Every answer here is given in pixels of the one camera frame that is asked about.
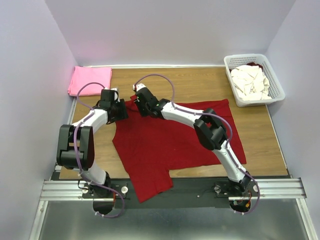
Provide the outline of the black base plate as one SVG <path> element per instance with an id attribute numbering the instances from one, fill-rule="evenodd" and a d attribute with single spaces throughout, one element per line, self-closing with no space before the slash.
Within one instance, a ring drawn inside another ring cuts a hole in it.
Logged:
<path id="1" fill-rule="evenodd" d="M 108 189 L 84 184 L 82 196 L 93 200 L 96 211 L 121 209 L 179 209 L 179 208 L 231 208 L 247 213 L 258 194 L 257 185 L 250 181 L 244 191 L 225 177 L 173 178 L 173 187 L 161 191 L 150 199 L 139 202 L 130 179 L 111 181 Z"/>

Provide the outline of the white plastic basket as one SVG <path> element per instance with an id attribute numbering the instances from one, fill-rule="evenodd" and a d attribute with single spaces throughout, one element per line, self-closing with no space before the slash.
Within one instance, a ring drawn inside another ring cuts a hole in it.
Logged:
<path id="1" fill-rule="evenodd" d="M 235 98 L 236 105 L 238 107 L 253 107 L 253 106 L 262 106 L 269 105 L 271 103 L 279 102 L 285 99 L 285 93 L 281 84 L 269 62 L 267 57 L 263 54 L 258 53 L 248 53 L 248 54 L 233 54 L 225 56 L 224 59 L 225 71 L 228 78 L 228 81 L 231 86 L 232 93 Z M 268 100 L 253 100 L 253 101 L 243 101 L 240 99 L 236 87 L 233 83 L 231 77 L 231 70 L 246 65 L 247 63 L 254 62 L 256 64 L 260 64 L 263 66 L 263 72 L 266 77 L 269 79 L 270 87 L 269 87 L 269 96 L 271 99 Z"/>

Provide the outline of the folded pink t shirt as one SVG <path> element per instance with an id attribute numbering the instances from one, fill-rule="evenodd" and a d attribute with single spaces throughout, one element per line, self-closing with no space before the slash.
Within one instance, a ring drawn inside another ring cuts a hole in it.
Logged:
<path id="1" fill-rule="evenodd" d="M 111 78 L 111 67 L 76 66 L 74 68 L 67 92 L 70 96 L 76 97 L 77 93 L 83 86 L 89 83 L 95 83 L 85 87 L 79 96 L 98 96 L 101 94 L 101 90 L 103 88 L 110 88 Z"/>

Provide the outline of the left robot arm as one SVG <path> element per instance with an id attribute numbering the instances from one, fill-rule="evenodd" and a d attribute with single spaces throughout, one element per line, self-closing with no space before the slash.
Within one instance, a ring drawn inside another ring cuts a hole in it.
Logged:
<path id="1" fill-rule="evenodd" d="M 124 99 L 117 88 L 102 89 L 100 100 L 89 113 L 72 124 L 59 129 L 56 163 L 74 170 L 99 197 L 107 197 L 112 189 L 110 175 L 95 160 L 94 134 L 103 126 L 128 118 Z"/>

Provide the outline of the aluminium frame rail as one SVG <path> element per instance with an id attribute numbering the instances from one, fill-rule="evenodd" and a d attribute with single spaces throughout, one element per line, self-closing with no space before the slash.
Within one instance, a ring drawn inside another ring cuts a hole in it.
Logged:
<path id="1" fill-rule="evenodd" d="M 83 198 L 83 181 L 59 180 L 56 170 L 42 185 L 32 240 L 313 240 L 301 179 L 259 176 L 256 208 L 239 215 L 230 208 L 126 209 L 123 216 L 95 216 Z"/>

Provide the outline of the dark red shirt in basket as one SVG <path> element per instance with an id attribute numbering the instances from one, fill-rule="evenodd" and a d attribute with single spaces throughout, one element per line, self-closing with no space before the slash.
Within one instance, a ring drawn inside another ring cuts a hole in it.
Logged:
<path id="1" fill-rule="evenodd" d="M 246 64 L 247 66 L 252 66 L 252 67 L 259 67 L 263 71 L 263 66 L 261 64 L 255 63 L 255 62 L 249 62 Z"/>

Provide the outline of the red t shirt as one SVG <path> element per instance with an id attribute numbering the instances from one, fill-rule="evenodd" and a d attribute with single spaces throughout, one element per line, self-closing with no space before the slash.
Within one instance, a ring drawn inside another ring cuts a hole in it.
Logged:
<path id="1" fill-rule="evenodd" d="M 143 203 L 173 187 L 170 170 L 218 165 L 193 128 L 172 120 L 142 117 L 134 96 L 125 102 L 128 118 L 116 122 L 112 140 L 137 199 Z"/>

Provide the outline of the cream white t shirt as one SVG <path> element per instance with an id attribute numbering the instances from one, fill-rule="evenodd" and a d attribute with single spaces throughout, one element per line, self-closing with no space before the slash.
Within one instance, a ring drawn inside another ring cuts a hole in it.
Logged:
<path id="1" fill-rule="evenodd" d="M 270 81 L 258 66 L 241 65 L 230 71 L 236 92 L 243 101 L 271 100 Z"/>

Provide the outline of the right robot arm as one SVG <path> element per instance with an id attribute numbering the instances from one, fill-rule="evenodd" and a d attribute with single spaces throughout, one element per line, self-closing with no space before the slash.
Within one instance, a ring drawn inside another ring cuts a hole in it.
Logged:
<path id="1" fill-rule="evenodd" d="M 180 106 L 168 99 L 158 100 L 142 83 L 134 84 L 132 89 L 136 96 L 134 103 L 141 116 L 174 121 L 195 130 L 199 143 L 215 154 L 227 173 L 228 184 L 221 188 L 222 191 L 233 196 L 247 192 L 252 179 L 230 145 L 233 132 L 226 120 L 211 108 L 201 111 Z"/>

